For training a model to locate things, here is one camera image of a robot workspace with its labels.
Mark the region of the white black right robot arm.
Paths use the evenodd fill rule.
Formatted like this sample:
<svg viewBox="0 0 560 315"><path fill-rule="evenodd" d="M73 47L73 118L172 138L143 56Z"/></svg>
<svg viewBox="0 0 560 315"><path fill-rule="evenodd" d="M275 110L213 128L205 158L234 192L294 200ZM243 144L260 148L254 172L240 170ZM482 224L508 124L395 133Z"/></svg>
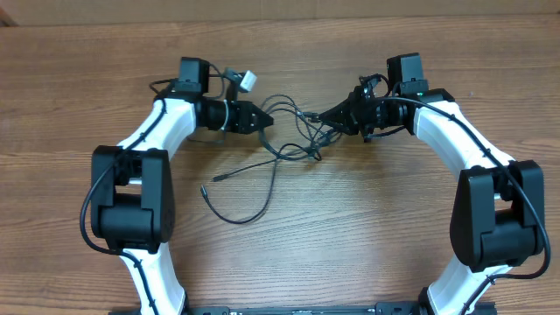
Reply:
<svg viewBox="0 0 560 315"><path fill-rule="evenodd" d="M495 314L481 303L499 279L530 280L550 266L543 170L486 140L443 88L431 89L418 53L387 60L388 92L375 96L382 76L360 78L339 105L318 120L367 142L400 130L431 147L457 180L450 221L453 256L416 302L379 302L378 314Z"/></svg>

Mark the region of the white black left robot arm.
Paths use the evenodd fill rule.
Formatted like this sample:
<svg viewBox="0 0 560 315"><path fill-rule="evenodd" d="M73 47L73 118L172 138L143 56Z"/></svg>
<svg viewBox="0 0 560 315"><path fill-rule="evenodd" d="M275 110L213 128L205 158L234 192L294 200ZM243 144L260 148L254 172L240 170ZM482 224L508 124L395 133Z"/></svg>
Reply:
<svg viewBox="0 0 560 315"><path fill-rule="evenodd" d="M123 260L140 298L137 313L186 310L169 245L176 212L171 161L198 128L246 135L272 125L270 115L238 98L256 80L249 70L220 71L184 57L178 77L150 84L153 107L143 123L119 144L94 150L80 234L92 250Z"/></svg>

